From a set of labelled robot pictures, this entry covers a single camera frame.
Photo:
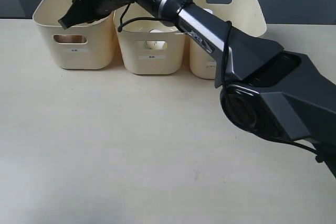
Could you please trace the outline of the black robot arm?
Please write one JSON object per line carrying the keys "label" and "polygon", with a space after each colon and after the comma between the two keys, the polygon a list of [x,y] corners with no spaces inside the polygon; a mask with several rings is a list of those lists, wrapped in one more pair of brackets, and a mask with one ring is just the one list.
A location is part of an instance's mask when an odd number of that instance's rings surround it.
{"label": "black robot arm", "polygon": [[92,23],[133,3],[149,20],[190,36],[215,60],[220,104],[235,126],[275,143],[306,140],[316,161],[335,172],[335,84],[307,55],[250,36],[193,0],[72,0],[59,24]]}

